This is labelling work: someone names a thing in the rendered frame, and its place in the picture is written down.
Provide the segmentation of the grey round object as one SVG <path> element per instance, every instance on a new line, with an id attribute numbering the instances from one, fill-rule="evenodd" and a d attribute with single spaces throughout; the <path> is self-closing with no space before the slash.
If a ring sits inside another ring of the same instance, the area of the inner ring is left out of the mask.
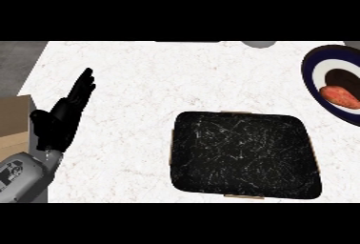
<path id="1" fill-rule="evenodd" d="M 277 41 L 242 41 L 242 43 L 255 48 L 255 49 L 265 49 L 270 48 Z"/>

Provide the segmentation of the black tray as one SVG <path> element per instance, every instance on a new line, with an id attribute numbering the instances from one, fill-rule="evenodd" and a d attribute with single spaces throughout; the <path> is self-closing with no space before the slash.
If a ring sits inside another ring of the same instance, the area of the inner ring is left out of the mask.
<path id="1" fill-rule="evenodd" d="M 320 175 L 301 120 L 277 114 L 181 112 L 170 179 L 190 193 L 317 198 Z"/>

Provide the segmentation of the dark blue and white plate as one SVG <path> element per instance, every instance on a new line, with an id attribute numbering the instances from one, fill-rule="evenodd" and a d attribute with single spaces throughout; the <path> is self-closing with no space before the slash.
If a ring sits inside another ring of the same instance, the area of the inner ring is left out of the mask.
<path id="1" fill-rule="evenodd" d="M 360 127 L 360 109 L 335 105 L 319 92 L 326 86 L 324 75 L 333 69 L 350 71 L 360 78 L 360 50 L 341 45 L 324 45 L 310 50 L 301 63 L 302 80 L 316 102 L 347 123 Z"/>

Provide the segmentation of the brown wooden cabinet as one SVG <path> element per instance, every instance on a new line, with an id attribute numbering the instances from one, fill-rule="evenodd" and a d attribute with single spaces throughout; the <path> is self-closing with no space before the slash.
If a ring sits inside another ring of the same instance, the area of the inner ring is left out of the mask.
<path id="1" fill-rule="evenodd" d="M 13 154 L 35 149 L 29 113 L 35 109 L 29 95 L 0 98 L 0 162 Z"/>

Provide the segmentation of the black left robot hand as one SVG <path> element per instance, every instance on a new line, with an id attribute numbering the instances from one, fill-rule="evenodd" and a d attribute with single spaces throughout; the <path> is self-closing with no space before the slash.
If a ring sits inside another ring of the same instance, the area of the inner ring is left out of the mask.
<path id="1" fill-rule="evenodd" d="M 38 151 L 56 150 L 63 153 L 69 148 L 81 113 L 94 89 L 93 70 L 87 68 L 75 81 L 68 96 L 59 99 L 52 110 L 31 112 L 34 133 L 38 136 Z"/>

